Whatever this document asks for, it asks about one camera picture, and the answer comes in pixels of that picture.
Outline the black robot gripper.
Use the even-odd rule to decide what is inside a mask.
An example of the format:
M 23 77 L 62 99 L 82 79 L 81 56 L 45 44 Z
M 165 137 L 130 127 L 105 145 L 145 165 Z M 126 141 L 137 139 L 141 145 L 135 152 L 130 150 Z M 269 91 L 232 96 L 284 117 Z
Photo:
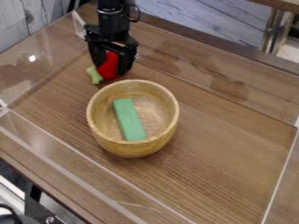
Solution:
M 130 0 L 98 0 L 98 24 L 86 24 L 86 41 L 94 65 L 99 67 L 107 60 L 107 49 L 118 53 L 117 73 L 123 76 L 137 60 L 138 41 L 130 35 L 130 24 L 141 17 L 131 17 Z

